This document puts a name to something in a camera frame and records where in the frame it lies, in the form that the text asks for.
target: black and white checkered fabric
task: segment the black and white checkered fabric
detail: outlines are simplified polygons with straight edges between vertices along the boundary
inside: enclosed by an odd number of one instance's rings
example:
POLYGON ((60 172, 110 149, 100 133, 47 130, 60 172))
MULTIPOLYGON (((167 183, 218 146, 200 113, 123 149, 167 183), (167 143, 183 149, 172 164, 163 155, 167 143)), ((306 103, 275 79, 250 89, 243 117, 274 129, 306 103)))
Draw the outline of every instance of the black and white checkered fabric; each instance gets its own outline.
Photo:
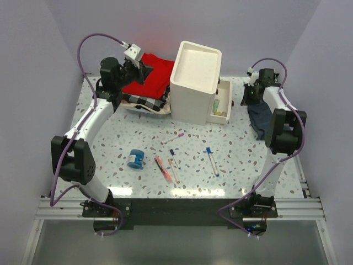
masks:
POLYGON ((164 94, 162 95, 162 97, 160 99, 140 97, 140 96, 135 96, 135 95, 130 95, 130 94, 123 94, 122 98, 129 103, 144 105, 147 108, 153 109, 154 111, 158 112, 168 102, 169 92, 170 92, 170 86, 167 86, 164 94))

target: speckled tabletop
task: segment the speckled tabletop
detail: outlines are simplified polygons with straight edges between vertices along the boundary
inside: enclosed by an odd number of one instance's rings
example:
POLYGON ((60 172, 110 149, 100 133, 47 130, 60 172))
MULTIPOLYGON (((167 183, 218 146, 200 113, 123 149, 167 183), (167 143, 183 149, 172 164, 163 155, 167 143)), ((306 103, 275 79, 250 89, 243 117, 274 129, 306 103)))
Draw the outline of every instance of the speckled tabletop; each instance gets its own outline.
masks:
MULTIPOLYGON (((97 77, 90 77, 95 83, 97 77)), ((265 162, 266 146, 256 140, 246 107, 240 106, 243 81, 246 77, 227 77, 233 82, 233 100, 226 126, 207 123, 205 126, 181 123, 165 118, 151 118, 118 108, 98 132, 91 151, 96 162, 96 175, 113 192, 114 197, 130 198, 239 198, 250 190, 265 162), (176 134, 185 135, 167 145, 161 141, 176 134), (206 147, 214 152, 220 170, 215 177, 206 147), (168 184, 153 158, 159 156, 165 166, 174 149, 180 160, 177 169, 180 184, 168 184), (144 168, 127 166, 131 149, 145 152, 144 168)), ((92 99, 88 84, 83 82, 72 125, 82 116, 92 99)), ((303 198, 297 161, 289 160, 276 189, 277 198, 303 198)), ((59 179, 57 191, 70 183, 59 179)), ((77 190, 66 197, 81 198, 77 190)))

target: dark gray towel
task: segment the dark gray towel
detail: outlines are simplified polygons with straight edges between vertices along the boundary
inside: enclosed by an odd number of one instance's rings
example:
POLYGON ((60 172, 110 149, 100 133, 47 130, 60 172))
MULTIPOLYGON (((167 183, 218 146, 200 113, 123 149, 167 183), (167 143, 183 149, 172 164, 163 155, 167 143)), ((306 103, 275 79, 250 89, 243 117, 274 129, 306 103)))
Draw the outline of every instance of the dark gray towel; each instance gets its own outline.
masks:
POLYGON ((252 127, 258 133, 257 140, 264 141, 272 118, 269 106, 263 101, 257 105, 249 105, 248 113, 252 127))

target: red cloth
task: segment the red cloth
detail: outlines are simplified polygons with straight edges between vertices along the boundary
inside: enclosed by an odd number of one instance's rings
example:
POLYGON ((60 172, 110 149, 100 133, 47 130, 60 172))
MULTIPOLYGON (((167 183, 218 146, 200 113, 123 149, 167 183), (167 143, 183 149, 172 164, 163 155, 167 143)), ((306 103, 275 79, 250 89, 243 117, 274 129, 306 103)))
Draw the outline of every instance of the red cloth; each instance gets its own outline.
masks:
POLYGON ((148 75, 145 84, 141 85, 133 82, 122 91, 127 94, 160 99, 170 84, 174 62, 158 58, 153 54, 144 54, 142 62, 153 67, 153 71, 148 75))

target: marker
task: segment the marker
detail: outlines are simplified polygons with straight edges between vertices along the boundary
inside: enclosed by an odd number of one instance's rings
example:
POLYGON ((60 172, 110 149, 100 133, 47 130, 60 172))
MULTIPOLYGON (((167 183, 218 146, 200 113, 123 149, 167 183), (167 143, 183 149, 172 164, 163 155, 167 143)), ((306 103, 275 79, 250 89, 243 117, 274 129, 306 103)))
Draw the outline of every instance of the marker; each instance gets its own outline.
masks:
POLYGON ((162 144, 162 145, 165 145, 166 143, 171 142, 171 141, 173 141, 173 140, 175 140, 175 139, 177 139, 177 138, 179 138, 179 137, 182 137, 183 135, 184 135, 184 133, 178 134, 177 136, 175 136, 175 137, 173 137, 173 138, 170 138, 170 139, 168 139, 167 141, 161 142, 161 144, 162 144))
POLYGON ((167 182, 173 182, 172 177, 168 173, 167 169, 164 167, 162 160, 156 156, 154 158, 155 162, 157 163, 159 169, 161 170, 162 174, 164 175, 164 178, 167 182))
POLYGON ((176 166, 178 167, 178 169, 181 169, 181 167, 180 167, 180 165, 179 165, 179 163, 178 163, 178 160, 175 158, 175 153, 174 153, 173 149, 169 149, 169 152, 172 154, 173 159, 174 159, 175 164, 176 164, 176 166))
POLYGON ((214 171, 216 177, 219 177, 219 176, 220 176, 220 173, 219 173, 218 168, 217 168, 217 166, 216 166, 215 159, 213 158, 211 149, 210 149, 209 147, 206 147, 206 151, 207 151, 207 153, 208 153, 208 156, 210 157, 211 165, 212 165, 213 171, 214 171))
POLYGON ((180 180, 179 180, 179 178, 178 178, 177 172, 175 171, 175 168, 174 168, 172 159, 171 159, 171 158, 168 159, 168 162, 169 162, 169 165, 170 165, 170 167, 171 167, 171 169, 172 169, 172 172, 173 172, 173 176, 174 176, 174 178, 175 178, 175 181, 179 184, 179 183, 180 183, 180 180))

